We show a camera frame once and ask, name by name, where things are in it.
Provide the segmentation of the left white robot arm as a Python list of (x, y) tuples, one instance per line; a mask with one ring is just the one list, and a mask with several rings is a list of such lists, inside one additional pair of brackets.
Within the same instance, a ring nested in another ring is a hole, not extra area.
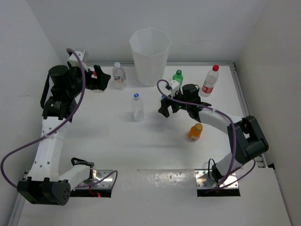
[(76, 97), (83, 89), (104, 91), (111, 78), (98, 65), (87, 69), (84, 75), (85, 84), (81, 69), (71, 64), (57, 65), (48, 71), (40, 101), (42, 140), (27, 178), (17, 184), (17, 191), (31, 204), (65, 205), (74, 188), (94, 178), (94, 163), (75, 157), (71, 159), (72, 168), (59, 175), (64, 137), (72, 112), (79, 106)]

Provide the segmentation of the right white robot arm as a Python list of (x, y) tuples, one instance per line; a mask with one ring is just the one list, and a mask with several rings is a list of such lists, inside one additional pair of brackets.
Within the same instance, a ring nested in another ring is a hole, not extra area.
[(228, 135), (230, 153), (214, 163), (208, 174), (210, 180), (220, 186), (231, 173), (268, 151), (269, 144), (255, 117), (233, 116), (217, 110), (211, 104), (201, 101), (198, 91), (195, 84), (187, 84), (174, 94), (162, 94), (158, 112), (168, 118), (169, 107), (173, 113), (184, 110), (197, 122)]

